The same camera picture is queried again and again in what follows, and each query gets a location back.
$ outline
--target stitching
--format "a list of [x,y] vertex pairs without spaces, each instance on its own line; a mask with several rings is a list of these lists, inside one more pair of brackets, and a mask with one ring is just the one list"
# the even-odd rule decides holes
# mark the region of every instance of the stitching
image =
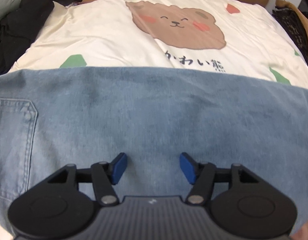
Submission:
[[12,202],[11,199],[8,199],[8,198],[2,197],[2,196],[0,196],[0,198],[3,199],[3,200],[7,200],[7,201],[9,201],[9,202]]
[[31,148],[30,148],[30,152],[28,155],[28,168],[27,168],[27,184],[26,184],[26,190],[29,189],[29,183],[30,183],[30,168],[31,168],[31,158],[32,158],[32,149],[33,149],[33,140],[34,140],[34,132],[35,132],[35,127],[36,127],[36,121],[37,121],[37,109],[35,108],[34,104],[31,102],[30,106],[32,107],[34,111],[32,111],[32,113],[34,112],[34,120],[31,122],[31,138],[30,138],[30,144],[31,144]]
[[[32,103],[32,101],[27,100],[27,99],[14,99],[14,98],[0,98],[0,107],[5,107],[8,109],[3,109],[4,112],[6,113],[26,113],[30,114],[31,118],[30,120],[27,120],[26,122],[29,122],[26,126],[25,129],[27,129],[27,138],[26,138],[26,145],[25,145],[25,151],[24,151],[24,169],[23,169],[23,180],[20,179],[21,183],[21,188],[20,190],[17,188],[15,192],[5,192],[3,190],[0,190],[0,192],[4,192],[5,195],[14,195],[17,196],[19,194],[24,193],[28,189],[29,185],[29,169],[30,169],[30,159],[32,155],[32,147],[33,147],[33,138],[34,138],[34,130],[35,130],[35,125],[36,125],[36,120],[37,120],[37,110]],[[10,199],[3,197],[0,195],[1,199],[4,200],[9,200]]]

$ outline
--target light blue jeans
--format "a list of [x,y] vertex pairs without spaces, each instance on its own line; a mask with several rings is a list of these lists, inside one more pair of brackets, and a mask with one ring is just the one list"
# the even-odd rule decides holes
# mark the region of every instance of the light blue jeans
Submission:
[[[115,190],[182,195],[181,152],[242,163],[308,219],[308,90],[166,68],[22,70],[0,76],[0,224],[11,201],[67,163],[129,156]],[[90,185],[80,190],[93,196]]]

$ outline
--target white duvet cover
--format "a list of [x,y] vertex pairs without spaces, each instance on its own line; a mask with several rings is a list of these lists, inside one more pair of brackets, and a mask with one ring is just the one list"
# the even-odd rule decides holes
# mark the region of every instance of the white duvet cover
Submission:
[[259,5],[235,0],[55,3],[10,70],[150,66],[236,74],[308,89],[308,66]]

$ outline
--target cartoon bear print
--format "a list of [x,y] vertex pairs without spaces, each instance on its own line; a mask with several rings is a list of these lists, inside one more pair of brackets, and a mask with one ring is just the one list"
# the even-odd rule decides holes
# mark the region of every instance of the cartoon bear print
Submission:
[[126,2],[133,22],[154,39],[187,49],[222,49],[223,32],[213,15],[196,8],[179,8],[151,2]]

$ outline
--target circular cap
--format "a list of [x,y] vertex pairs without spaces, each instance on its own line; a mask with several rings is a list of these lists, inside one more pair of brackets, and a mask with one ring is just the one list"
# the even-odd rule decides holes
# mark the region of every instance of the circular cap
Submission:
[[204,198],[200,195],[192,195],[188,198],[188,201],[192,204],[201,204],[204,201]]
[[65,189],[24,194],[10,206],[15,231],[30,239],[63,239],[83,230],[94,214],[93,202],[83,193]]
[[250,196],[238,201],[238,209],[251,218],[265,218],[274,212],[275,204],[265,197]]
[[101,198],[101,201],[104,204],[109,205],[109,204],[115,203],[117,201],[117,198],[115,196],[112,196],[112,195],[106,195],[106,196]]
[[274,190],[226,191],[211,203],[213,220],[225,231],[248,239],[288,234],[297,216],[293,202]]
[[52,218],[67,209],[67,202],[59,197],[42,197],[35,200],[30,209],[34,218]]

